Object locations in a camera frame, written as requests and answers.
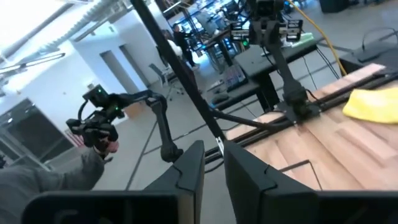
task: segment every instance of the yellow cloth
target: yellow cloth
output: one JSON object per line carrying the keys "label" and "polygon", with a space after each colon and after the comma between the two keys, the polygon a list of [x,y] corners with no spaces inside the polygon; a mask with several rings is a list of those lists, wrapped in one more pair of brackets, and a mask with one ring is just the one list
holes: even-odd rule
{"label": "yellow cloth", "polygon": [[377,123],[398,123],[398,88],[353,90],[343,114]]}

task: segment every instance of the black pole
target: black pole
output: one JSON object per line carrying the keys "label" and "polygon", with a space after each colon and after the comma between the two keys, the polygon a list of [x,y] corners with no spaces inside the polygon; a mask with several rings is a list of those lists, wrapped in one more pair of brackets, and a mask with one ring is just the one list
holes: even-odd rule
{"label": "black pole", "polygon": [[146,6],[143,0],[131,0],[131,4],[137,10],[139,17],[146,26],[155,43],[162,51],[162,55],[166,58],[170,66],[172,67],[174,73],[180,80],[182,86],[184,86],[185,91],[191,98],[193,104],[196,106],[201,117],[205,120],[205,123],[209,127],[211,133],[215,138],[221,138],[222,141],[225,140],[225,136],[220,126],[216,122],[216,119],[211,115],[209,106],[207,102],[200,96],[199,91],[190,81],[188,74],[182,67],[179,58],[174,53],[170,44],[167,42],[166,38],[163,36],[162,31],[156,23],[152,13]]}

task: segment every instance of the computer equipment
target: computer equipment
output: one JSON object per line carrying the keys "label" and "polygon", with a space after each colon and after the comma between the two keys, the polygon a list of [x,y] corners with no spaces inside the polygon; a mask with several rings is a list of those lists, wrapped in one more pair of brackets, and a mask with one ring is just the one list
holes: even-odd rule
{"label": "computer equipment", "polygon": [[195,141],[144,190],[44,193],[25,208],[22,223],[199,224],[204,157],[203,141]]}
{"label": "computer equipment", "polygon": [[248,79],[244,75],[242,68],[239,65],[228,67],[224,72],[224,83],[226,85],[227,92],[235,90],[247,82]]}

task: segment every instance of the cardboard box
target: cardboard box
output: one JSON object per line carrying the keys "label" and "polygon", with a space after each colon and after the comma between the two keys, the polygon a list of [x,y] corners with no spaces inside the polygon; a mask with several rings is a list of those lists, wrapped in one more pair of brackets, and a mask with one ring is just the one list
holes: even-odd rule
{"label": "cardboard box", "polygon": [[145,107],[146,107],[145,103],[142,102],[133,103],[132,105],[124,109],[124,113],[127,115],[129,119],[134,119],[145,111]]}

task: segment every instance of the door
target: door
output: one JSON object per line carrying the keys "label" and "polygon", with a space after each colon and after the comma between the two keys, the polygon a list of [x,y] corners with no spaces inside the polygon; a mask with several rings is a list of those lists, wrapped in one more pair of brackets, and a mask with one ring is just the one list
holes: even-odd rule
{"label": "door", "polygon": [[149,87],[150,83],[149,83],[147,77],[145,77],[144,73],[142,72],[142,70],[139,68],[138,64],[136,63],[136,61],[133,59],[133,57],[129,53],[129,50],[126,47],[126,44],[120,46],[119,48],[120,48],[121,52],[124,54],[124,56],[126,57],[127,61],[129,61],[129,63],[133,67],[133,69],[137,72],[139,78],[142,80],[142,82],[145,84],[145,86]]}
{"label": "door", "polygon": [[128,93],[137,93],[138,88],[131,80],[129,74],[124,70],[117,58],[113,55],[112,51],[103,52],[100,54],[105,64],[112,71],[113,75],[119,80],[120,84]]}

